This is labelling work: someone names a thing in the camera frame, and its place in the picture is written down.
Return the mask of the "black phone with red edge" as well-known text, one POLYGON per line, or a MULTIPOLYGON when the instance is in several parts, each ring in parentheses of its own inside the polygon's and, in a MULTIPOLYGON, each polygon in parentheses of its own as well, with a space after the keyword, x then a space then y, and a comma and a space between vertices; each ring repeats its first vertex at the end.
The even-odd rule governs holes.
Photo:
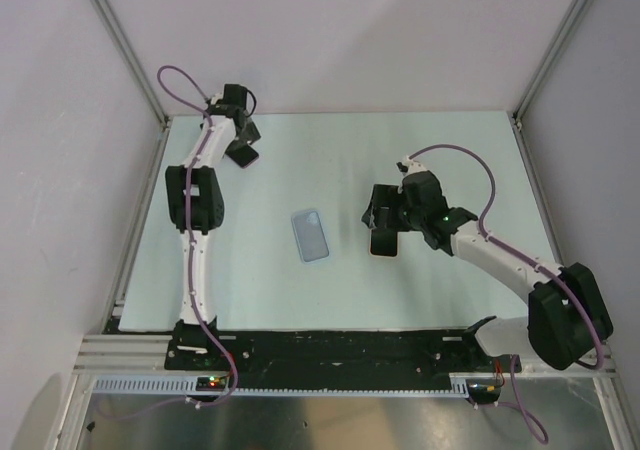
POLYGON ((249 144, 230 146, 225 155, 242 169, 249 167, 259 158, 259 153, 249 144))

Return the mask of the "translucent blue phone case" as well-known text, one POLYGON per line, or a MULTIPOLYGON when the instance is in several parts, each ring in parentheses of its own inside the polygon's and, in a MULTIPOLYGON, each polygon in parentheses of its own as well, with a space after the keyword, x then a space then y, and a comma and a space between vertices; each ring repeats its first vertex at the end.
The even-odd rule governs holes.
POLYGON ((316 209, 297 211, 291 216, 292 230, 299 257, 304 264, 313 264, 330 256, 330 247, 316 209))

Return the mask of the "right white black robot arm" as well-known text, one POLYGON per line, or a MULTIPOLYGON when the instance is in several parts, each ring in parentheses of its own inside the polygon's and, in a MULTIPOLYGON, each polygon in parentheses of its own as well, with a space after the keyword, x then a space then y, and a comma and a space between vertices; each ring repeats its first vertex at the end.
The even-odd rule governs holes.
POLYGON ((473 339, 461 348, 469 368, 486 370, 503 355, 534 355, 556 370, 581 364, 590 351, 603 359, 613 324, 593 272, 580 263, 545 262, 482 232, 475 214, 447 203, 432 172, 374 185, 361 221, 371 254, 395 257, 399 233, 417 232, 433 250, 484 271, 526 304, 524 317, 490 316, 470 327, 473 339))

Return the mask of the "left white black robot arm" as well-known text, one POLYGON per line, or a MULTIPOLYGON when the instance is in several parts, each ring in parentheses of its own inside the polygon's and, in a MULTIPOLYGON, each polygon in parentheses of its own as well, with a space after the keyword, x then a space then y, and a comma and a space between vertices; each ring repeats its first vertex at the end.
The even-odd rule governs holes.
POLYGON ((184 351, 201 369, 221 359, 220 342, 207 334, 213 330, 216 312, 207 295, 207 258, 214 231, 221 227, 225 204, 216 166, 228 157, 244 169, 259 154, 252 145, 260 133, 247 109, 256 102, 253 92, 240 84, 227 84, 219 97, 206 101, 201 134, 180 165, 165 170, 169 217, 181 234, 183 251, 183 297, 172 339, 175 352, 184 351))

